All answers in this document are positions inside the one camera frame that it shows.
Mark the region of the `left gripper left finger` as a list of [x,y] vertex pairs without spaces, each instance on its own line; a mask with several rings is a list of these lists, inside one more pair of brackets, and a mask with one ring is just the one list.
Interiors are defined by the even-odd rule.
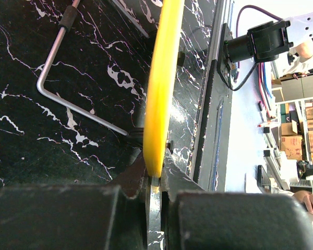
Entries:
[[147,249],[142,155],[113,181],[0,189],[0,249]]

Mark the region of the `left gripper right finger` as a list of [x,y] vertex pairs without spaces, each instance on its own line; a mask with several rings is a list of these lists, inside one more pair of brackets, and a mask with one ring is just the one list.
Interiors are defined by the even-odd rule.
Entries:
[[161,197],[167,249],[313,249],[312,224],[296,200],[205,191],[177,167],[169,150]]

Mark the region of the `yellow framed whiteboard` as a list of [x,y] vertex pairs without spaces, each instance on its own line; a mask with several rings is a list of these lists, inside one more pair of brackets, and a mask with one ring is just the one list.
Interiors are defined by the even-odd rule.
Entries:
[[[44,87],[62,40],[74,23],[79,3],[73,1],[64,12],[59,32],[38,78],[37,89],[45,97],[127,136],[127,131],[49,92]],[[166,151],[183,11],[184,1],[163,1],[149,73],[142,151],[151,185],[155,188],[160,185]]]

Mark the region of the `bystander hand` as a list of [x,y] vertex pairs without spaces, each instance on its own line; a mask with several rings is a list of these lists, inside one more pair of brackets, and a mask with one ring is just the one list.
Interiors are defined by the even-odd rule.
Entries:
[[308,191],[298,191],[294,193],[293,197],[300,203],[305,204],[307,211],[313,214],[313,193]]

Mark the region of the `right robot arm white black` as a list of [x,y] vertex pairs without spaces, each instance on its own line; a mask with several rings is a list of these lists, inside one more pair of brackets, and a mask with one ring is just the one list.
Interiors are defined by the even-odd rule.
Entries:
[[[239,20],[246,9],[255,9],[273,19],[251,28],[243,36],[238,35]],[[288,63],[292,73],[300,64],[313,57],[313,12],[288,18],[280,18],[258,6],[246,5],[238,13],[236,38],[223,42],[223,62],[229,74],[238,62],[253,58],[254,62],[273,61],[282,53],[290,52]]]

